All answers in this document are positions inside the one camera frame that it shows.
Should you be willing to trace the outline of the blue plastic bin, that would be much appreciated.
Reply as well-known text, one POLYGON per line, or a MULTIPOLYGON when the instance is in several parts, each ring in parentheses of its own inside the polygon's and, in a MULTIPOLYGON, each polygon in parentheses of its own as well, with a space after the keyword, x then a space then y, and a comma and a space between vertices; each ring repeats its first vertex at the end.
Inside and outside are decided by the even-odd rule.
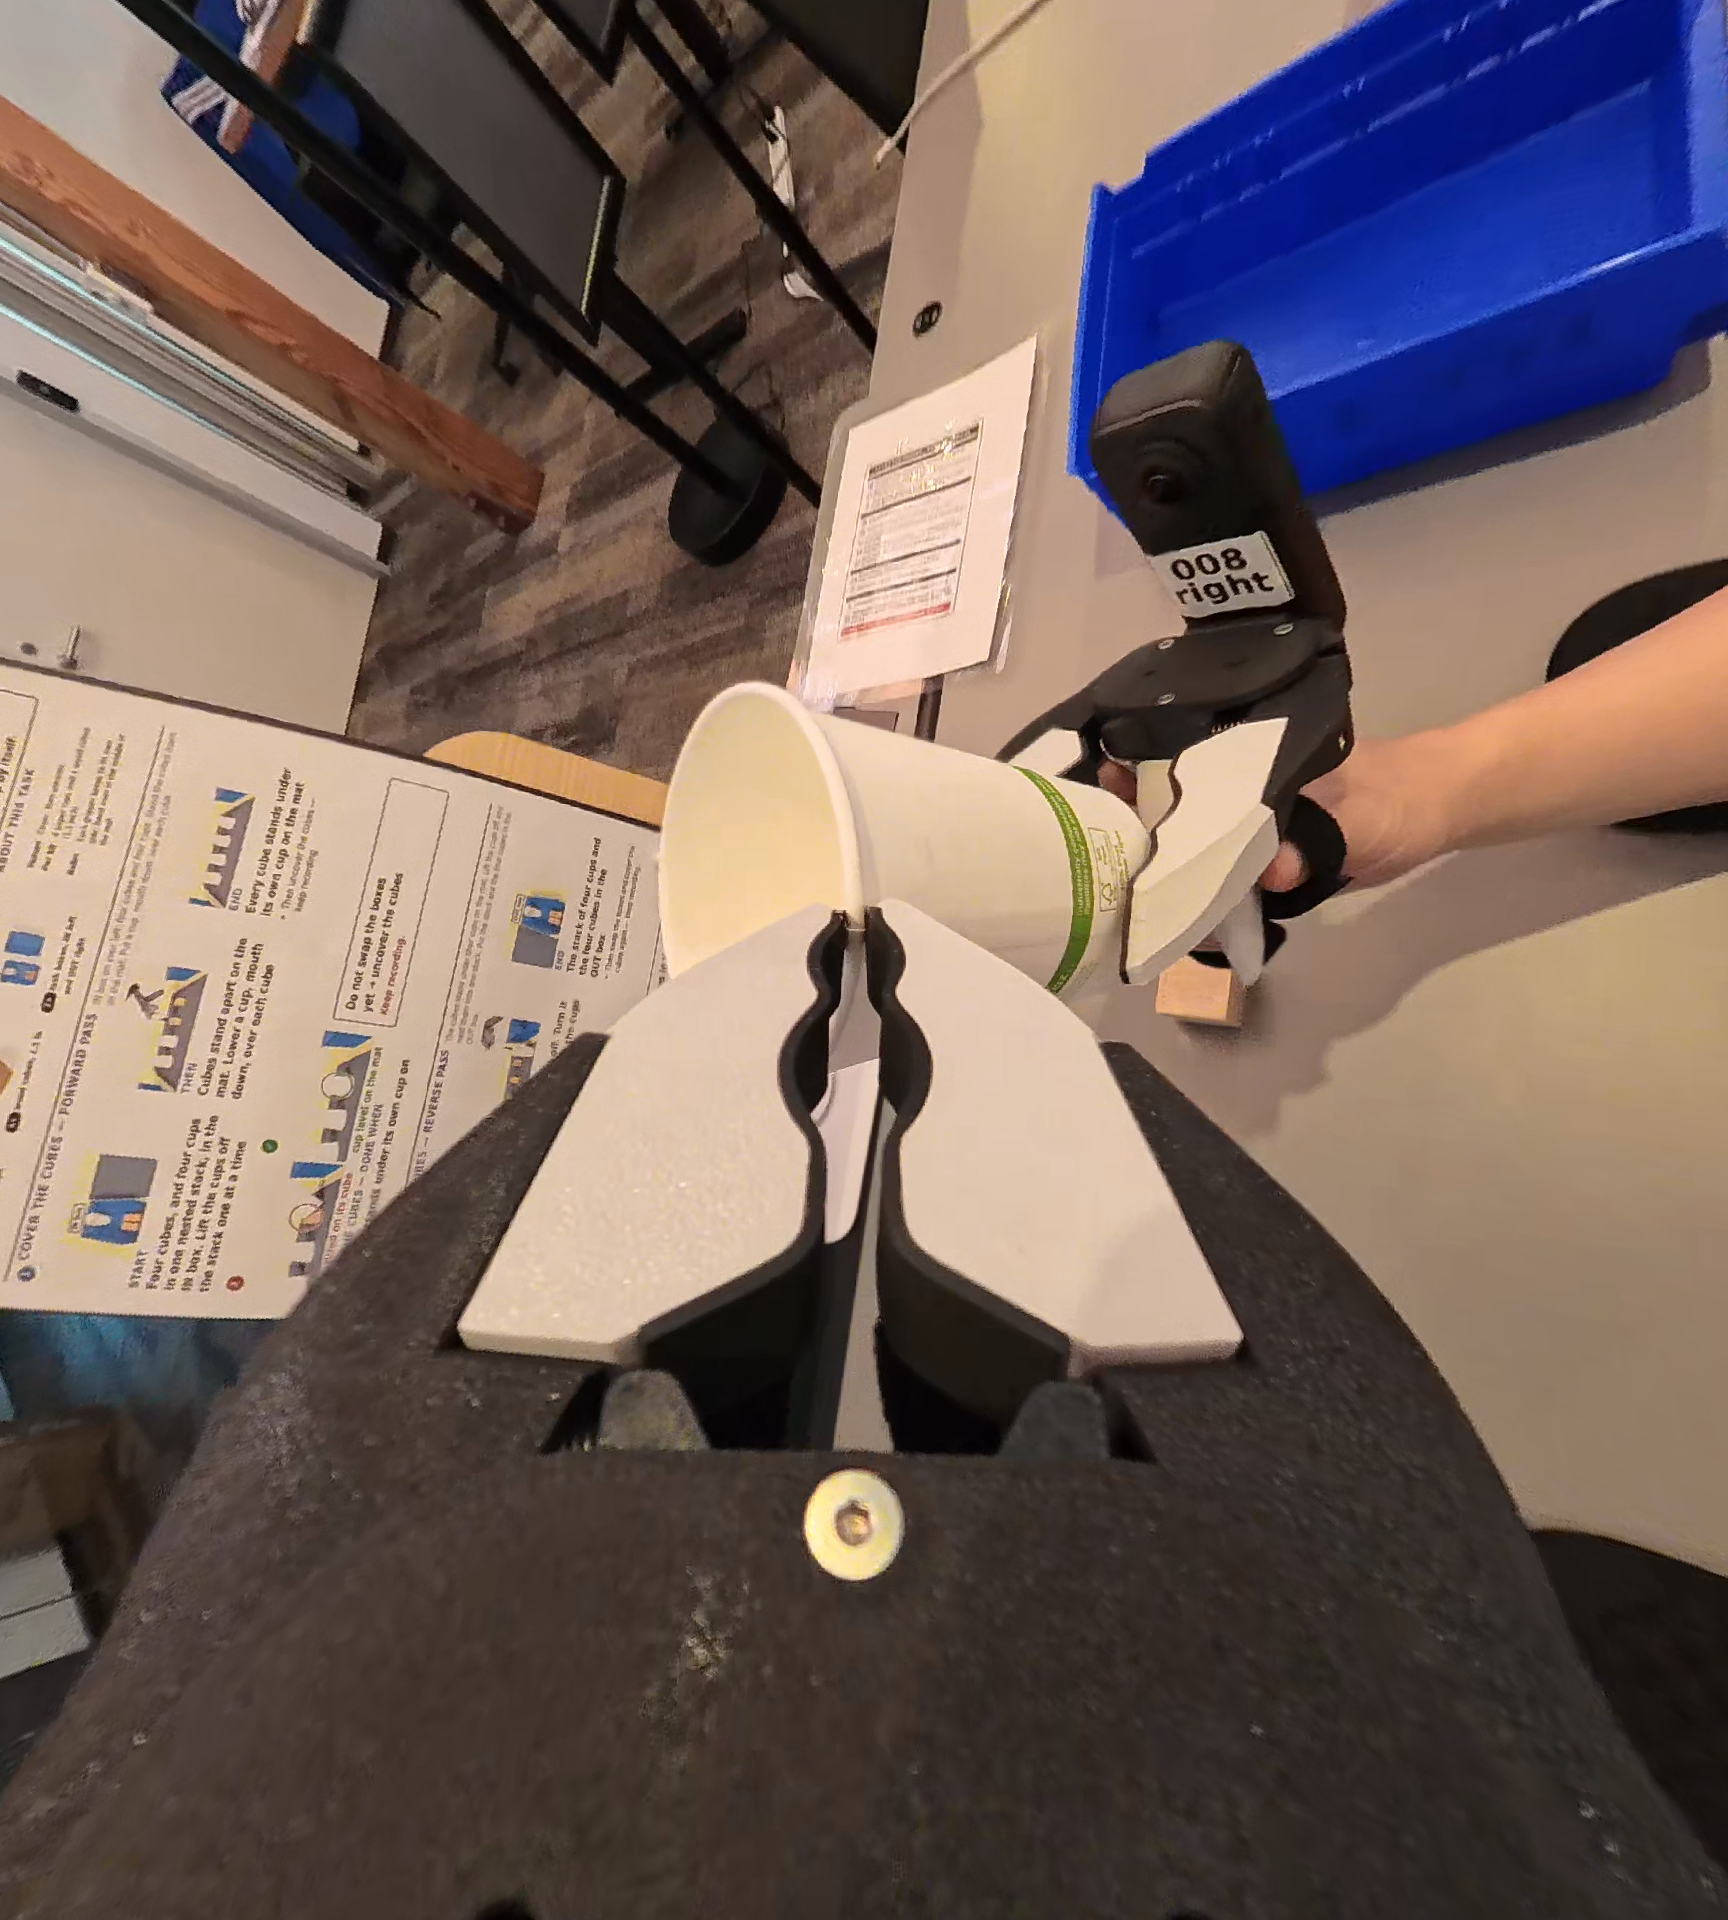
POLYGON ((1203 342, 1321 494, 1725 335, 1725 4, 1386 4, 1094 188, 1068 472, 1103 498, 1107 388, 1203 342))

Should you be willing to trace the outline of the wooden post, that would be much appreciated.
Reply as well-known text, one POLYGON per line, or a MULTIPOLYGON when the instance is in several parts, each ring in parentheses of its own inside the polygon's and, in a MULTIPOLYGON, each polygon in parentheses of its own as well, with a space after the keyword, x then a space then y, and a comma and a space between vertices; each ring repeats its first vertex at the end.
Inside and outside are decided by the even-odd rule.
POLYGON ((542 472, 0 95, 0 205, 388 469, 521 534, 542 472))

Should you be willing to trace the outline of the wooden book stand white base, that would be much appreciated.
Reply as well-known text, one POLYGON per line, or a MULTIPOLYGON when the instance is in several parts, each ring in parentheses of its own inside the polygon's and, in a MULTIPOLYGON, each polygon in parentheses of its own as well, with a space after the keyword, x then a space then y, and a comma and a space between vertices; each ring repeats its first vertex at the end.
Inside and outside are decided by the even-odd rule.
POLYGON ((423 759, 646 829, 664 823, 666 783, 516 732, 460 732, 427 746, 423 759))

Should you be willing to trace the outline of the white power strip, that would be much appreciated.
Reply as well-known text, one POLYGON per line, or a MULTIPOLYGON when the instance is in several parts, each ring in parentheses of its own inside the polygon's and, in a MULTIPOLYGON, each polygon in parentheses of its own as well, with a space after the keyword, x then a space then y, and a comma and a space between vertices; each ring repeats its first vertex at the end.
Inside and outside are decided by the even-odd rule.
MULTIPOLYGON (((759 135, 765 154, 765 171, 769 178, 772 193, 780 205, 795 214, 798 212, 798 181, 793 166, 793 151, 789 145, 789 135, 785 118, 780 109, 769 103, 759 103, 758 114, 759 135)), ((807 278, 803 266, 789 246, 789 243, 780 243, 781 248, 781 274, 780 284, 787 298, 798 303, 821 304, 824 295, 818 291, 815 282, 807 278)))

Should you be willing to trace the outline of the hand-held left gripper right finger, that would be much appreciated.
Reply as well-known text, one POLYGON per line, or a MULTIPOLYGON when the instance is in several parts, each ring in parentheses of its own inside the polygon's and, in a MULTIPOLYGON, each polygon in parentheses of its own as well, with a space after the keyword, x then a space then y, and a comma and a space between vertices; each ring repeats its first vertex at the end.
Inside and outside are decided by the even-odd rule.
POLYGON ((1235 1311, 1091 1028, 904 901, 869 913, 866 965, 891 1447, 992 1455, 1043 1387, 1233 1360, 1235 1311))

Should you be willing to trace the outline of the person's right hand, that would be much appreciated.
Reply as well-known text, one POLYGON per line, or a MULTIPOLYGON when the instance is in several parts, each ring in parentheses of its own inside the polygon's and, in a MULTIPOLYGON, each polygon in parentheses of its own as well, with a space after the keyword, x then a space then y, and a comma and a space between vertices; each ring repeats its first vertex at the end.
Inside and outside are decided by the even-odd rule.
POLYGON ((1341 876, 1375 889, 1453 853, 1474 823, 1474 764, 1456 728, 1356 741, 1301 800, 1320 808, 1346 847, 1341 876))

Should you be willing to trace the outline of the black display screen on stand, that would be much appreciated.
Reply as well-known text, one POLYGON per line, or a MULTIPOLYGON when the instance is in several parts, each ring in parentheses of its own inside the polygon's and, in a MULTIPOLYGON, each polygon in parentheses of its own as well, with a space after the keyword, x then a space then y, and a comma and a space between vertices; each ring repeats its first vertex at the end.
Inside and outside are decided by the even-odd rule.
POLYGON ((300 47, 557 320, 604 336, 626 183, 490 4, 311 4, 300 47))

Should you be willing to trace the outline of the black textured cushion pad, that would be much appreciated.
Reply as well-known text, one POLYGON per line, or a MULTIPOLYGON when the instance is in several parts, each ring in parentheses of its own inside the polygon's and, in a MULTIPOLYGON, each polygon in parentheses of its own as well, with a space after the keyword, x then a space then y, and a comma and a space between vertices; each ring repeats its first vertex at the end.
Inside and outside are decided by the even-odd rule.
MULTIPOLYGON (((1604 660, 1634 654, 1656 637, 1728 632, 1728 554, 1646 574, 1586 605, 1555 637, 1544 666, 1558 684, 1604 660)), ((1728 796, 1651 808, 1617 820, 1626 838, 1728 838, 1728 796)))

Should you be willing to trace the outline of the person's right forearm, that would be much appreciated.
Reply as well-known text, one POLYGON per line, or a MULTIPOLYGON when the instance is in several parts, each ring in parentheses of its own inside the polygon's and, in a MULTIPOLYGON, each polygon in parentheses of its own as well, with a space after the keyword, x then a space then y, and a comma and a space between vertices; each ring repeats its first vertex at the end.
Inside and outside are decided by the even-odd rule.
POLYGON ((1649 637, 1451 725, 1472 764, 1456 853, 1728 799, 1728 632, 1649 637))

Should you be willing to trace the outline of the black pole with round base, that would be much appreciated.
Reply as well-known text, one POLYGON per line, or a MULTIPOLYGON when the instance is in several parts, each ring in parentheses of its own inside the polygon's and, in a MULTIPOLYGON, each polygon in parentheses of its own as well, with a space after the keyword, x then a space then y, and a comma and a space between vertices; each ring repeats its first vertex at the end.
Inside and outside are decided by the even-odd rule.
POLYGON ((705 567, 732 564, 772 526, 787 492, 815 498, 812 476, 781 434, 717 378, 698 345, 679 338, 623 281, 618 239, 601 336, 587 345, 470 233, 464 211, 435 173, 371 118, 301 41, 298 55, 337 87, 357 124, 399 158, 399 183, 360 148, 346 151, 316 132, 180 4, 124 2, 121 13, 265 118, 313 175, 449 278, 503 335, 524 341, 554 372, 658 449, 675 467, 666 524, 683 556, 705 567))

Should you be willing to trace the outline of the laminated paper sheet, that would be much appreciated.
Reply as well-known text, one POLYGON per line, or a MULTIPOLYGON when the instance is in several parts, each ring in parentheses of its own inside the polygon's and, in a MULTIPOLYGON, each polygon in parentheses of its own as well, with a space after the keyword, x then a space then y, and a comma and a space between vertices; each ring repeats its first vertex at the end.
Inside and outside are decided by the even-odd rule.
POLYGON ((995 666, 1040 391, 1040 342, 831 442, 787 687, 803 708, 889 706, 995 666))

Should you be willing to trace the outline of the printed instruction sheet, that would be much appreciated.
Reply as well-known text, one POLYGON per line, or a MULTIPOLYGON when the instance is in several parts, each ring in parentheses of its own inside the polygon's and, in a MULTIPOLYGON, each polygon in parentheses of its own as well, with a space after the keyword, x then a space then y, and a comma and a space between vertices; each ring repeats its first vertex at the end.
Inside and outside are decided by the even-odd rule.
POLYGON ((0 660, 0 1313, 290 1315, 662 980, 658 841, 0 660))

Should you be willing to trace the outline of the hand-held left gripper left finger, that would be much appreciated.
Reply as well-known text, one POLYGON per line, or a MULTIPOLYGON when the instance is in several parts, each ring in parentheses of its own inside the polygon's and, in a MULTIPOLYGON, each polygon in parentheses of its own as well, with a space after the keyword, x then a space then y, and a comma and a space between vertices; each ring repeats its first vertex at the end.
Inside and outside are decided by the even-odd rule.
POLYGON ((464 1349, 675 1381, 705 1436, 795 1436, 819 1323, 829 910, 616 1021, 458 1321, 464 1349))

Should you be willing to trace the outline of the wooden cube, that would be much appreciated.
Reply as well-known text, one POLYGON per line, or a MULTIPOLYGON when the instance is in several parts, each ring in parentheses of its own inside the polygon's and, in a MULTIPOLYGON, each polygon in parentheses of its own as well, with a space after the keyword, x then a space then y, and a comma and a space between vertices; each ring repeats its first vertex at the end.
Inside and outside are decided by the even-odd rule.
POLYGON ((1211 959, 1190 954, 1163 968, 1156 982, 1160 1017, 1224 1033, 1242 1028, 1245 986, 1230 966, 1211 965, 1211 959))

